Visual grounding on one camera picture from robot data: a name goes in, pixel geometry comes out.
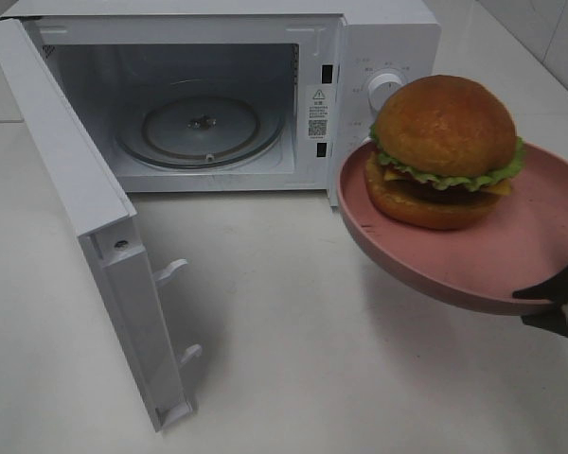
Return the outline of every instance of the control knob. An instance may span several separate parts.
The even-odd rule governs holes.
[[[402,78],[391,71],[379,73],[368,82],[370,107],[379,111],[388,97],[404,84]]]

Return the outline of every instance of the plate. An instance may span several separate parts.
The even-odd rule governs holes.
[[[432,231],[381,214],[368,198],[368,143],[344,162],[338,181],[343,221],[362,250],[406,285],[445,303],[508,315],[537,313],[549,301],[518,300],[568,264],[568,163],[525,144],[525,167],[512,193],[474,226]]]

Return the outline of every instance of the countertop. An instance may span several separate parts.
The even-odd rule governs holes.
[[[568,93],[479,4],[428,4],[435,71],[568,159]],[[155,268],[189,261],[161,297],[204,347],[198,412],[160,433],[0,75],[0,454],[568,453],[568,340],[396,281],[324,193],[131,200]]]

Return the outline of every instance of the lettuce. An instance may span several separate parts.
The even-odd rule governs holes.
[[[490,186],[497,184],[505,178],[515,177],[522,167],[524,166],[524,141],[521,137],[517,138],[515,144],[515,154],[509,164],[502,168],[496,168],[490,172],[480,175],[479,177],[445,177],[442,175],[435,175],[433,173],[425,173],[414,167],[407,166],[400,162],[398,159],[387,154],[382,148],[379,138],[374,133],[373,128],[370,128],[370,138],[377,144],[379,149],[379,163],[382,166],[393,165],[396,170],[400,172],[409,173],[412,177],[421,183],[430,183],[435,189],[444,190],[450,186],[458,186],[462,184],[471,192],[477,191],[482,186]]]

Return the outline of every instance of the hamburger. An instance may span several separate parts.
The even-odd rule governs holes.
[[[479,83],[429,76],[403,86],[371,127],[368,195],[390,218],[451,230],[485,218],[510,194],[523,143],[506,107]]]

